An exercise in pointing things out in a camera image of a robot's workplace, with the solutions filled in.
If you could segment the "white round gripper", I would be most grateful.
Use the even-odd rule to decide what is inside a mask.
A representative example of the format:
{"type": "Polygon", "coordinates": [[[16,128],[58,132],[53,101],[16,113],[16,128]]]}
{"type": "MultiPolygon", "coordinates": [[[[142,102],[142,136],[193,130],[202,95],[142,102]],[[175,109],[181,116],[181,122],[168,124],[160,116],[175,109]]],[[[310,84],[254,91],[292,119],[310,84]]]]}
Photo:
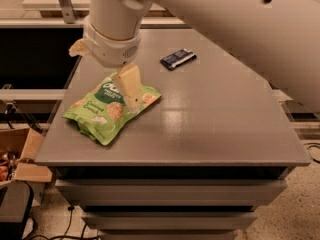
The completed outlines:
{"type": "Polygon", "coordinates": [[[90,18],[86,17],[83,38],[78,39],[69,48],[69,55],[75,57],[91,54],[104,67],[121,68],[126,65],[117,70],[114,84],[122,94],[128,109],[139,111],[142,105],[141,77],[139,67],[131,62],[137,57],[140,42],[140,33],[123,41],[105,37],[93,27],[90,18]]]}

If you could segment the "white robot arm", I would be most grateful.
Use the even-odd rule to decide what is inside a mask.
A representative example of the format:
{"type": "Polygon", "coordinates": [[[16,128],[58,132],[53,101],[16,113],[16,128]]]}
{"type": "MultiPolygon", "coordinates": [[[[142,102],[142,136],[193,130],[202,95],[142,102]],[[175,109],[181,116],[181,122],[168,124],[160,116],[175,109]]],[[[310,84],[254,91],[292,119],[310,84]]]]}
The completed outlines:
{"type": "Polygon", "coordinates": [[[320,113],[320,0],[91,0],[70,55],[91,55],[113,68],[132,62],[153,4],[320,113]]]}

